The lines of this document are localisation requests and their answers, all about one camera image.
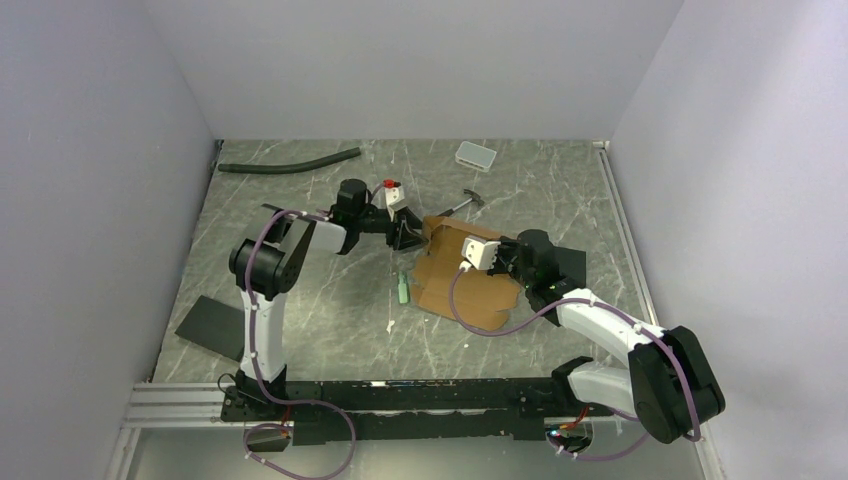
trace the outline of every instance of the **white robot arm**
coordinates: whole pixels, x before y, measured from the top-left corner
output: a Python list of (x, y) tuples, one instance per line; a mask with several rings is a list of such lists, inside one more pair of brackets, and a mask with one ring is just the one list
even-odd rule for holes
[[(285, 229), (286, 233), (282, 237), (277, 251), (273, 252), (273, 247), (268, 246), (267, 254), (278, 259), (278, 264), (274, 267), (275, 271), (287, 272), (282, 275), (287, 275), (291, 279), (291, 284), (297, 279), (304, 259), (303, 254), (307, 250), (310, 252), (317, 250), (339, 253), (345, 239), (344, 228), (316, 219), (288, 219)], [(308, 248), (301, 248), (301, 250), (304, 250), (303, 254), (297, 255), (302, 244), (307, 245)], [(247, 241), (244, 247), (250, 249), (253, 245), (252, 241)], [(256, 348), (262, 352), (262, 355), (259, 356), (259, 368), (262, 370), (262, 378), (268, 382), (274, 382), (286, 369), (285, 346), (282, 344), (282, 338), (288, 288), (285, 288), (284, 292), (272, 293), (270, 298), (268, 298), (268, 293), (260, 295), (256, 290)], [(241, 298), (244, 305), (245, 348), (240, 367), (248, 378), (256, 380), (256, 373), (253, 370), (253, 362), (249, 353), (250, 345), (248, 345), (250, 311), (253, 308), (253, 302), (244, 289), (241, 291)]]
[[(686, 435), (681, 427), (687, 424), (685, 417), (702, 423), (724, 410), (724, 396), (695, 335), (684, 327), (666, 330), (645, 323), (604, 303), (579, 279), (569, 277), (565, 265), (574, 264), (569, 256), (575, 253), (554, 247), (541, 230), (527, 230), (516, 240), (471, 236), (462, 247), (466, 261), (460, 272), (473, 267), (489, 274), (509, 274), (524, 285), (537, 316), (543, 314), (554, 325), (581, 333), (625, 366), (610, 367), (589, 357), (568, 362), (553, 372), (555, 381), (567, 383), (566, 396), (638, 416), (648, 432), (664, 443)], [(553, 311), (552, 304), (557, 305)], [(476, 333), (498, 336), (457, 320)]]

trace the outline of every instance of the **hammer head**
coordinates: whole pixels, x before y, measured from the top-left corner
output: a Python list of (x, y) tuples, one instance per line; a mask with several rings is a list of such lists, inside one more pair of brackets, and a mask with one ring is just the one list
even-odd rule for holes
[(477, 194), (476, 194), (473, 190), (469, 190), (469, 189), (467, 189), (467, 188), (463, 188), (463, 189), (462, 189), (462, 193), (464, 193), (464, 194), (466, 194), (466, 195), (470, 196), (470, 197), (471, 197), (471, 201), (472, 201), (472, 202), (474, 202), (474, 203), (476, 203), (478, 207), (482, 207), (483, 205), (485, 205), (485, 204), (486, 204), (486, 202), (484, 202), (484, 201), (483, 201), (483, 199), (480, 197), (480, 195), (477, 195)]

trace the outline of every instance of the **black rubber hose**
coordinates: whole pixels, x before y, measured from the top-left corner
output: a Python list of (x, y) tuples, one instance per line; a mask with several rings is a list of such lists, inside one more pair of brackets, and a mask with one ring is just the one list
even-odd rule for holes
[(359, 147), (356, 147), (343, 152), (327, 155), (326, 157), (317, 158), (303, 163), (295, 163), (292, 165), (244, 165), (240, 163), (224, 163), (218, 165), (218, 171), (227, 173), (252, 173), (256, 175), (286, 175), (289, 173), (308, 172), (334, 163), (343, 162), (360, 155), (362, 155), (362, 150), (360, 150)]

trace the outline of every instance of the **small white container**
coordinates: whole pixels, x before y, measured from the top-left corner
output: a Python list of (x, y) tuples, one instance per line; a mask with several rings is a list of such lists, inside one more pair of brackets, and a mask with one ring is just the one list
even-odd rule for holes
[(459, 145), (459, 150), (456, 151), (456, 163), (481, 172), (488, 172), (492, 168), (492, 164), (495, 163), (495, 155), (497, 154), (498, 152), (486, 147), (471, 142), (462, 142)]

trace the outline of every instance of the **small white object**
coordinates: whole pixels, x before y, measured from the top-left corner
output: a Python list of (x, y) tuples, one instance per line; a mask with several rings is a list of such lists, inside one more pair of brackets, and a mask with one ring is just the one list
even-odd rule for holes
[(403, 193), (403, 187), (384, 188), (386, 199), (386, 209), (389, 211), (389, 217), (395, 219), (395, 212), (407, 207), (409, 202), (406, 200), (406, 195)]
[(456, 151), (456, 163), (481, 172), (488, 172), (497, 154), (498, 152), (492, 149), (471, 142), (462, 142), (459, 150)]
[(467, 258), (477, 270), (488, 270), (495, 264), (495, 256), (501, 242), (497, 240), (483, 240), (480, 237), (469, 235), (462, 243), (462, 256)]

